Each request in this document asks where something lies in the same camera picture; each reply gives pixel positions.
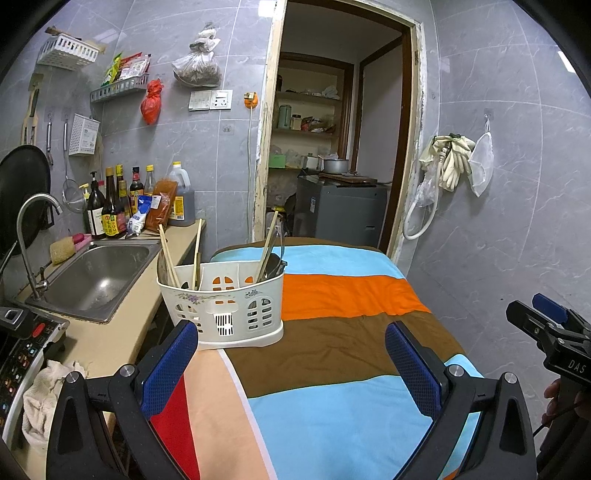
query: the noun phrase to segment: sponge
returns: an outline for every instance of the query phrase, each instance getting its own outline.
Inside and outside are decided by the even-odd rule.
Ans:
[[[65,262],[75,253],[76,249],[74,248],[74,240],[71,236],[67,236],[61,240],[58,240],[57,242],[53,242],[49,246],[51,263],[54,265],[59,265],[60,263]]]

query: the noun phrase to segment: gray appliance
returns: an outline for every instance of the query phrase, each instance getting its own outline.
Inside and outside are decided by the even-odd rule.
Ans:
[[[377,248],[387,201],[385,185],[357,186],[317,175],[301,176],[294,236]]]

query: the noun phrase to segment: orange stripe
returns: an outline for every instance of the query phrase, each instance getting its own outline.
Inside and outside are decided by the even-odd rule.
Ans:
[[[410,284],[387,275],[338,277],[334,275],[285,275],[283,320],[362,315],[404,315],[429,312]]]

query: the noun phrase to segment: jar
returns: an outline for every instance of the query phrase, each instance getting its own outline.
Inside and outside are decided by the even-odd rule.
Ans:
[[[292,130],[301,130],[301,115],[297,115],[296,113],[291,116],[291,129]]]

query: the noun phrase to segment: stainless steel sink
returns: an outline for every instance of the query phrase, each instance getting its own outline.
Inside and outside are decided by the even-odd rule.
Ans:
[[[150,239],[91,242],[47,277],[47,291],[27,305],[107,323],[148,264],[160,251]]]

